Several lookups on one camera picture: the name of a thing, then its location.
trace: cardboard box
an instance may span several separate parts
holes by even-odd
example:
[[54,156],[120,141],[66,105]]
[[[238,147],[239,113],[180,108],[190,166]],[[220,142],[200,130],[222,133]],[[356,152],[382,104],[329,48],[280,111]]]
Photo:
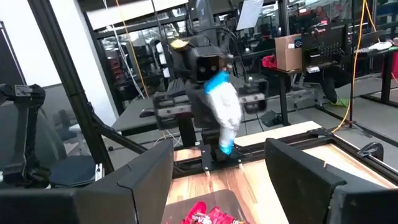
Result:
[[275,38],[277,68],[285,71],[302,67],[301,34]]

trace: office chair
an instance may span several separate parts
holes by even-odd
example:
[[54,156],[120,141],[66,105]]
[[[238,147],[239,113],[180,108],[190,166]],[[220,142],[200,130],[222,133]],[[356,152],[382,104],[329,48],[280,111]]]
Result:
[[[17,118],[17,108],[12,102],[0,106],[0,170],[14,155]],[[60,136],[41,109],[37,115],[35,155],[42,167],[51,170],[50,181],[58,185],[90,180],[95,174],[95,163],[91,156],[67,156]]]

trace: wooden table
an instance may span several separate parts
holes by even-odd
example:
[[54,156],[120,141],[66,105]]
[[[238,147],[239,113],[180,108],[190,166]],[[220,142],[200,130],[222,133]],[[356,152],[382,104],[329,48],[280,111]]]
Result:
[[[282,138],[320,127],[318,124],[310,121],[243,136],[235,139],[235,143],[240,146],[247,146],[264,142],[266,138]],[[375,184],[387,188],[396,187],[334,145],[330,144],[307,149],[304,152]],[[176,152],[175,156],[178,159],[187,159],[189,157],[196,157],[197,153],[200,155],[199,150],[190,151],[187,149]],[[210,172],[209,177],[205,174],[198,174],[175,179],[170,187],[167,204],[223,189],[229,189],[235,193],[250,223],[288,223],[282,205],[272,186],[265,160],[243,164],[243,168],[231,167],[213,171]]]

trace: white wall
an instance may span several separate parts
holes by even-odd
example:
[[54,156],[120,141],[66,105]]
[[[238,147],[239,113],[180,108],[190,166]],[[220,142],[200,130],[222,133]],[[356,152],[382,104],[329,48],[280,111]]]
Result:
[[[157,11],[185,4],[187,2],[187,0],[154,0]],[[152,7],[150,0],[123,4],[120,5],[119,8],[125,21],[154,12],[154,8]],[[94,30],[122,21],[119,9],[116,6],[110,7],[109,12],[107,12],[106,9],[99,9],[88,12],[87,15]]]
[[[93,51],[81,15],[72,0],[51,0],[58,23],[68,45],[76,70],[88,100],[96,114],[108,125],[116,120],[113,99],[109,97],[108,84],[98,66],[98,56]],[[26,0],[0,0],[0,15],[6,26],[28,85],[49,86],[60,83],[39,27]]]
[[101,120],[112,125],[116,107],[77,0],[50,0],[88,100]]

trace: blue cloth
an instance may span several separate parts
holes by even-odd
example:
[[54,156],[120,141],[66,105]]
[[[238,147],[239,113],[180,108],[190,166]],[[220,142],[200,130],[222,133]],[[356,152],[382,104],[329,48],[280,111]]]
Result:
[[209,94],[209,92],[226,82],[229,83],[229,73],[224,70],[220,70],[217,75],[205,82],[205,94]]

